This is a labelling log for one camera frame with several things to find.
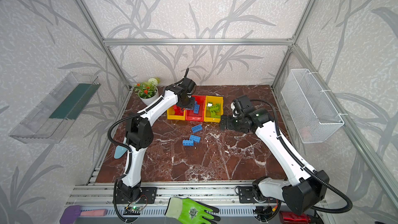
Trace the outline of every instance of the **work glove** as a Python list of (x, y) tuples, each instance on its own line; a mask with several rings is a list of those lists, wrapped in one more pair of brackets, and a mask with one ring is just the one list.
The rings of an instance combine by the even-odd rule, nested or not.
[(205, 212), (218, 213), (220, 210), (189, 198), (172, 197), (166, 210), (166, 217), (179, 220), (182, 224), (216, 224), (220, 217)]

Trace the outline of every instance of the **plastic storage bin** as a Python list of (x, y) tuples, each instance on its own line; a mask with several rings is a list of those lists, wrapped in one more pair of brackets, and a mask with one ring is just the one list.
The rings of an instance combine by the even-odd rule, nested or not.
[(212, 102), (213, 105), (215, 104), (221, 104), (221, 110), (217, 113), (218, 115), (223, 115), (224, 111), (223, 111), (223, 103), (224, 103), (224, 99), (223, 97), (218, 97), (218, 96), (206, 96), (206, 102), (205, 102), (205, 122), (216, 122), (219, 123), (221, 121), (221, 118), (212, 118), (210, 116), (210, 111), (208, 111), (206, 109), (207, 103), (208, 102)]
[(206, 96), (205, 95), (193, 95), (195, 97), (195, 100), (197, 104), (199, 105), (199, 113), (196, 114), (193, 112), (193, 110), (186, 110), (186, 116), (185, 120), (186, 121), (201, 121), (203, 122), (205, 119), (205, 102), (206, 102)]
[(100, 86), (97, 76), (69, 73), (10, 133), (23, 143), (57, 144)]
[(324, 142), (344, 121), (308, 69), (292, 69), (282, 97), (303, 143)]
[(179, 116), (179, 115), (176, 115), (176, 112), (174, 111), (173, 107), (170, 107), (169, 109), (167, 109), (167, 119), (176, 119), (176, 120), (179, 120), (179, 121), (184, 121), (186, 112), (187, 111), (184, 110), (184, 115), (183, 116)]

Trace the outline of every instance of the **patterned wall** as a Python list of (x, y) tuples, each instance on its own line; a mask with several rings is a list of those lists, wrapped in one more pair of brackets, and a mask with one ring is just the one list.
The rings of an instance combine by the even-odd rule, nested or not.
[[(308, 0), (85, 2), (107, 38), (290, 38)], [(201, 85), (270, 84), (265, 78), (276, 74), (283, 50), (286, 47), (113, 47), (132, 83), (158, 76), (169, 84), (191, 66)]]
[[(127, 88), (73, 0), (0, 0), (0, 222), (56, 223), (85, 184)], [(23, 144), (10, 131), (69, 72), (102, 84), (59, 144)]]
[[(298, 42), (396, 179), (397, 13), (396, 0), (319, 0)], [(309, 162), (332, 173), (331, 183), (354, 200), (354, 209), (334, 215), (336, 220), (398, 223), (390, 201), (342, 130), (324, 143), (297, 145)], [(333, 195), (327, 199), (340, 203)]]

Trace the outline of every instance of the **red marble tabletop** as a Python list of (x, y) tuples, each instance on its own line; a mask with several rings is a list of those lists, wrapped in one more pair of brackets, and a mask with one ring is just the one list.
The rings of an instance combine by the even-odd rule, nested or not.
[[(276, 106), (270, 86), (197, 86), (196, 95), (224, 97), (224, 114), (232, 114), (234, 98), (247, 95), (249, 98), (265, 99)], [(260, 102), (254, 102), (256, 108)], [(136, 94), (132, 94), (124, 113), (127, 116), (145, 107)], [(280, 128), (287, 136), (286, 127), (278, 111)], [(203, 130), (196, 132), (200, 143), (183, 146), (189, 139), (191, 127), (202, 124)], [(125, 126), (119, 126), (114, 139), (123, 142)], [(286, 177), (282, 167), (255, 134), (232, 130), (221, 131), (219, 123), (168, 120), (164, 113), (152, 126), (154, 141), (148, 147), (142, 164), (142, 182), (206, 181), (206, 180), (254, 180), (263, 176), (274, 179)], [(110, 183), (119, 177), (125, 166), (126, 154), (114, 159), (116, 146), (111, 144), (97, 183)]]

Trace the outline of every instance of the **blue lego brick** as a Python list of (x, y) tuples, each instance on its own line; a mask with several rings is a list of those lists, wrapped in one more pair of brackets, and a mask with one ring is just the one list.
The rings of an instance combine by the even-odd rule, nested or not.
[(193, 109), (193, 113), (198, 114), (199, 113), (199, 105), (195, 105), (195, 108)]
[(183, 140), (182, 145), (183, 146), (193, 146), (193, 140)]
[(191, 136), (189, 137), (189, 140), (193, 140), (194, 142), (199, 143), (200, 137), (195, 136), (195, 135), (191, 135)]
[(194, 127), (192, 127), (191, 129), (192, 129), (192, 132), (193, 132), (193, 133), (199, 132), (199, 131), (202, 130), (202, 124), (199, 124), (199, 125), (197, 125), (197, 126), (194, 126)]

